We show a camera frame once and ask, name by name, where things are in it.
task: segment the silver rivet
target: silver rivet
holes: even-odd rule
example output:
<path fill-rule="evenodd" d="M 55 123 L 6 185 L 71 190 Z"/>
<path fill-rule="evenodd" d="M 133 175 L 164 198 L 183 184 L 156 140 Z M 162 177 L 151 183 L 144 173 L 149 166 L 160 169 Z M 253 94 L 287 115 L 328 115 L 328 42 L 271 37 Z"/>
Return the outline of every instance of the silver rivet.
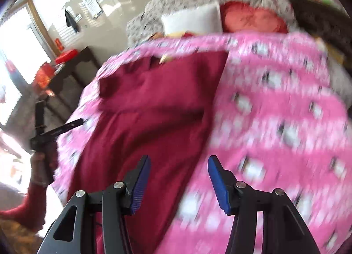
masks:
<path fill-rule="evenodd" d="M 236 183 L 236 186 L 240 189 L 244 189 L 246 187 L 246 183 L 240 180 Z"/>
<path fill-rule="evenodd" d="M 115 189 L 120 189 L 120 188 L 122 188 L 123 186 L 124 186 L 124 183 L 121 182 L 121 181 L 117 181 L 117 182 L 114 183 L 114 188 L 115 188 Z"/>
<path fill-rule="evenodd" d="M 278 196 L 283 196 L 284 193 L 285 192 L 282 189 L 275 189 L 275 194 L 277 194 Z"/>
<path fill-rule="evenodd" d="M 76 196 L 77 196 L 77 197 L 82 197 L 82 196 L 85 195 L 85 193 L 86 193 L 85 191 L 80 190 L 80 191 L 77 191 L 77 192 L 76 192 Z"/>

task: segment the maroon garment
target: maroon garment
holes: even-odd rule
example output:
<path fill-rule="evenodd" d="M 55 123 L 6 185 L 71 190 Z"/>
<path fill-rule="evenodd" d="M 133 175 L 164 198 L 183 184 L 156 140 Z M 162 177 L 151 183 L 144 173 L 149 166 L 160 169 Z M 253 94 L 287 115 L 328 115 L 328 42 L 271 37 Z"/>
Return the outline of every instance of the maroon garment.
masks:
<path fill-rule="evenodd" d="M 105 189 L 149 155 L 141 208 L 126 217 L 135 254 L 153 253 L 176 213 L 211 131 L 213 99 L 227 56 L 224 51 L 194 53 L 163 65 L 147 57 L 100 80 L 102 113 L 68 197 L 80 189 Z M 101 254 L 101 236 L 98 240 Z"/>
<path fill-rule="evenodd" d="M 28 194 L 20 206 L 0 211 L 0 217 L 5 220 L 14 220 L 27 229 L 37 232 L 45 224 L 46 187 L 30 183 Z"/>

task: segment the orange pillow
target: orange pillow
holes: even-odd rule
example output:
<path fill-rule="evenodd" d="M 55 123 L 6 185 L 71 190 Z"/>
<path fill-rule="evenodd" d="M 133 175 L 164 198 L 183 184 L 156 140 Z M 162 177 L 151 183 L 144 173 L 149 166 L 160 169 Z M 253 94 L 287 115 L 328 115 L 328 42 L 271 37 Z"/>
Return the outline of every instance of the orange pillow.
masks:
<path fill-rule="evenodd" d="M 269 9 L 253 8 L 244 2 L 229 1 L 221 5 L 220 13 L 224 32 L 250 30 L 288 33 L 284 20 Z"/>

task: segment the pink blanket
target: pink blanket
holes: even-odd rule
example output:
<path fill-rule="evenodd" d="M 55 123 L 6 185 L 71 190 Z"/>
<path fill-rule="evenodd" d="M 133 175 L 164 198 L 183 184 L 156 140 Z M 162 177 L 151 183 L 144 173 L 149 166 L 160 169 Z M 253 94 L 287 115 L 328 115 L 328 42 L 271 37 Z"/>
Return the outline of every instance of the pink blanket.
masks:
<path fill-rule="evenodd" d="M 59 137 L 54 189 L 66 199 L 74 167 L 99 118 L 98 78 L 141 57 L 206 50 L 229 51 L 215 97 L 214 128 L 157 253 L 225 253 L 233 217 L 220 209 L 211 185 L 207 158 L 213 154 L 255 189 L 284 189 L 321 253 L 334 253 L 351 235 L 352 147 L 345 107 L 329 88 L 326 55 L 305 34 L 160 39 L 111 57 L 71 116 L 70 121 L 84 118 L 85 124 Z M 258 252 L 262 231 L 259 213 Z"/>

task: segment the white pillow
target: white pillow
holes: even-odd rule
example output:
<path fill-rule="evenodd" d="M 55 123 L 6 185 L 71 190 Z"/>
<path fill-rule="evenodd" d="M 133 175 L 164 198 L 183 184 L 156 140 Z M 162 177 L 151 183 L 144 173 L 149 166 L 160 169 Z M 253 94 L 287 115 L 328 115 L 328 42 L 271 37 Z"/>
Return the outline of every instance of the white pillow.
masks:
<path fill-rule="evenodd" d="M 185 31 L 196 34 L 222 33 L 218 2 L 162 15 L 161 21 L 165 35 Z"/>

